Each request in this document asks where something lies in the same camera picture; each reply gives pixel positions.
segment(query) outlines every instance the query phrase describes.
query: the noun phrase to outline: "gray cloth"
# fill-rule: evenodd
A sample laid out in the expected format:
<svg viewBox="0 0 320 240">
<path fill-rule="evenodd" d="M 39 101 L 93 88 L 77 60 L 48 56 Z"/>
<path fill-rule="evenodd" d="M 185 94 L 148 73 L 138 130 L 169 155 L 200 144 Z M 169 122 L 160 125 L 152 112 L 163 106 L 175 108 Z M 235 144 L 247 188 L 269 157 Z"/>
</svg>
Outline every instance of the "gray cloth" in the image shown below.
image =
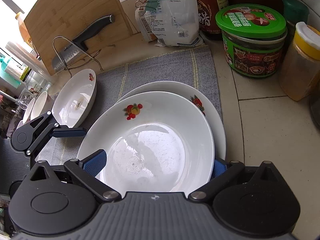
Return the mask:
<svg viewBox="0 0 320 240">
<path fill-rule="evenodd" d="M 105 111 L 132 89 L 161 80 L 182 82 L 198 89 L 213 103 L 222 117 L 217 75 L 211 52 L 208 46 L 202 46 L 177 50 L 98 74 L 97 96 L 81 127 L 89 130 Z M 83 138 L 51 138 L 37 160 L 47 160 L 51 165 L 61 165 L 71 158 L 76 158 Z"/>
</svg>

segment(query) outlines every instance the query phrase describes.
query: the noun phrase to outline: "tile countertop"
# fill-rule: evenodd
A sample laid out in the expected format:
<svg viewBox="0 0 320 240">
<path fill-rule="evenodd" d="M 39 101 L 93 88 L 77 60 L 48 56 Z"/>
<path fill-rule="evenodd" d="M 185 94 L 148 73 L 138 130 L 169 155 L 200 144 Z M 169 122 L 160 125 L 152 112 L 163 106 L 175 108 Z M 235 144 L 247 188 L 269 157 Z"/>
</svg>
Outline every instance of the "tile countertop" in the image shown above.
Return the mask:
<svg viewBox="0 0 320 240">
<path fill-rule="evenodd" d="M 177 50 L 147 43 L 140 33 L 108 47 L 97 56 L 104 70 Z M 318 195 L 320 131 L 314 126 L 308 98 L 292 101 L 281 90 L 277 74 L 264 79 L 244 77 L 231 70 L 225 61 L 222 41 L 206 41 L 217 72 L 223 124 L 227 138 L 227 160 L 239 160 L 247 166 L 272 161 L 296 195 L 301 214 L 293 234 L 298 239 L 313 240 L 320 234 Z M 95 62 L 84 68 L 99 73 Z M 49 93 L 62 89 L 69 73 L 58 74 Z"/>
</svg>

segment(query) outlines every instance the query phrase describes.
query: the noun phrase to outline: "plastic jar with yellow lid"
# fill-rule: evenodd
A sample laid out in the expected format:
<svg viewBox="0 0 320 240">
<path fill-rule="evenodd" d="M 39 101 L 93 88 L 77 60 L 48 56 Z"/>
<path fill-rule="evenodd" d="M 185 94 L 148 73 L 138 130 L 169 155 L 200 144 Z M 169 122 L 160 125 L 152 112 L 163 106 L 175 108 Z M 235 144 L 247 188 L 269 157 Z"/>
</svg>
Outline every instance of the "plastic jar with yellow lid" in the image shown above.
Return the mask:
<svg viewBox="0 0 320 240">
<path fill-rule="evenodd" d="M 320 80 L 320 32 L 299 22 L 279 75 L 283 91 L 299 101 L 309 95 Z"/>
</svg>

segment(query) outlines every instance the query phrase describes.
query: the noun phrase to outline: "knife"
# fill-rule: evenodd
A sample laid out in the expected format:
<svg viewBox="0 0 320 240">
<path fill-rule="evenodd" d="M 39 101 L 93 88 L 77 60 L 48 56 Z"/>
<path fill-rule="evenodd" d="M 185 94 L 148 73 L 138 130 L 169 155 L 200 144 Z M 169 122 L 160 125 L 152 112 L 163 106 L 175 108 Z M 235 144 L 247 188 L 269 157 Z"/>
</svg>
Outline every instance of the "knife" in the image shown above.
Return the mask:
<svg viewBox="0 0 320 240">
<path fill-rule="evenodd" d="M 113 14 L 109 14 L 103 16 L 93 23 L 91 23 L 87 28 L 85 28 L 78 36 L 76 36 L 72 41 L 78 47 L 83 49 L 84 51 L 88 50 L 88 47 L 84 43 L 84 41 L 94 37 L 97 35 L 105 26 L 110 23 L 115 22 L 115 16 Z M 82 54 L 82 51 L 79 50 L 76 46 L 69 43 L 62 51 L 59 52 L 60 57 L 68 64 L 70 60 L 74 60 Z M 52 60 L 52 67 L 55 72 L 58 72 L 64 69 L 63 62 L 59 59 L 58 56 L 55 56 Z"/>
</svg>

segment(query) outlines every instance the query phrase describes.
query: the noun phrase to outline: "wooden cutting board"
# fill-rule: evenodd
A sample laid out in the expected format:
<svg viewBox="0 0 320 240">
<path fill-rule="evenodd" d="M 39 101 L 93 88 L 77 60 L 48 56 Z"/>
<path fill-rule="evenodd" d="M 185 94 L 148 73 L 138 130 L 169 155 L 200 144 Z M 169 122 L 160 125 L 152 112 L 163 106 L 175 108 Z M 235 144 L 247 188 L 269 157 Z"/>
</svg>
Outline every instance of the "wooden cutting board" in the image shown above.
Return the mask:
<svg viewBox="0 0 320 240">
<path fill-rule="evenodd" d="M 53 75 L 55 72 L 51 61 L 56 54 L 52 48 L 52 40 L 57 36 L 72 40 L 90 23 L 108 14 L 114 14 L 116 21 L 85 41 L 88 52 L 93 53 L 132 35 L 119 0 L 38 0 L 24 22 L 44 65 Z M 57 39 L 54 44 L 59 52 L 68 42 Z"/>
</svg>

